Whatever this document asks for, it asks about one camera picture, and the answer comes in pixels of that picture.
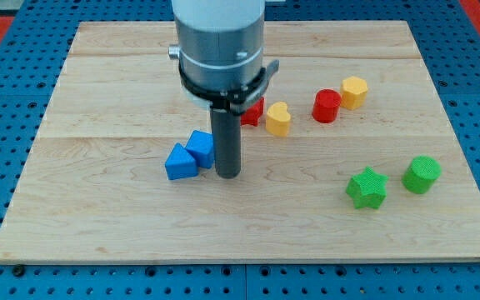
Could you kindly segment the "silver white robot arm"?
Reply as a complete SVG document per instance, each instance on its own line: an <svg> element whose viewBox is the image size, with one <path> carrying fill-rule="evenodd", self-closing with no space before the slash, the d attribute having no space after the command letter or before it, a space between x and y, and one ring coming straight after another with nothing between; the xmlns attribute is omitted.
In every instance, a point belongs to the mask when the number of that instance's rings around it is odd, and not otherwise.
<svg viewBox="0 0 480 300"><path fill-rule="evenodd" d="M171 58L182 87L205 102L243 102L263 77L264 0L172 0L177 30Z"/></svg>

